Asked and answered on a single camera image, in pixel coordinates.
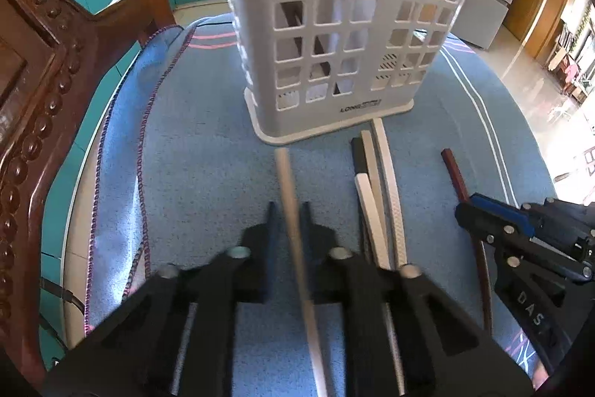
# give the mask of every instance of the white laundry basket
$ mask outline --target white laundry basket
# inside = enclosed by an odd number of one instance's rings
[[[464,0],[229,0],[254,130],[284,144],[408,111]]]

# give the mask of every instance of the brown rod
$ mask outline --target brown rod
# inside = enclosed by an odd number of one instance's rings
[[[469,193],[465,186],[463,176],[460,175],[459,166],[450,148],[445,148],[440,152],[442,160],[446,165],[450,180],[459,198],[459,202],[469,201]],[[487,268],[486,249],[483,242],[471,237],[471,245],[475,253],[475,263],[477,264],[477,276],[480,280],[481,305],[483,307],[484,329],[492,336],[493,334],[493,313],[492,313],[492,285],[490,284],[490,273]]]

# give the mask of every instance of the wooden chair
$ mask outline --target wooden chair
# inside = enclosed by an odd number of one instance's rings
[[[0,0],[0,343],[39,386],[44,203],[103,75],[174,24],[168,0]]]

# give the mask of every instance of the floor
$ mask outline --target floor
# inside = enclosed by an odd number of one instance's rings
[[[178,9],[174,15],[180,25],[187,26],[198,18],[224,12],[228,12],[227,3],[214,1]],[[588,100],[579,108],[561,95],[557,83],[521,49],[519,41],[504,27],[488,51],[476,51],[498,74],[527,118],[552,178],[570,172],[569,177],[556,184],[558,196],[582,202],[594,183],[586,176],[584,166],[576,165],[574,157],[595,146],[595,135],[587,120],[588,113],[593,113],[590,119],[595,121],[595,97],[592,97],[593,103]],[[78,185],[66,245],[64,286],[81,301],[85,297],[98,145],[99,136],[96,135]],[[72,347],[83,337],[83,317],[72,305],[66,304],[65,322],[67,343]]]

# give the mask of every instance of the pink stripe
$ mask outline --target pink stripe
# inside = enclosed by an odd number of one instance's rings
[[[230,38],[235,36],[235,32],[224,32],[222,34],[210,34],[210,35],[194,35],[192,39],[221,39],[221,38]]]
[[[226,42],[225,44],[212,44],[212,45],[204,45],[204,44],[189,44],[189,48],[196,48],[196,49],[219,49],[219,48],[228,48],[230,46],[236,45],[237,41],[233,42]]]

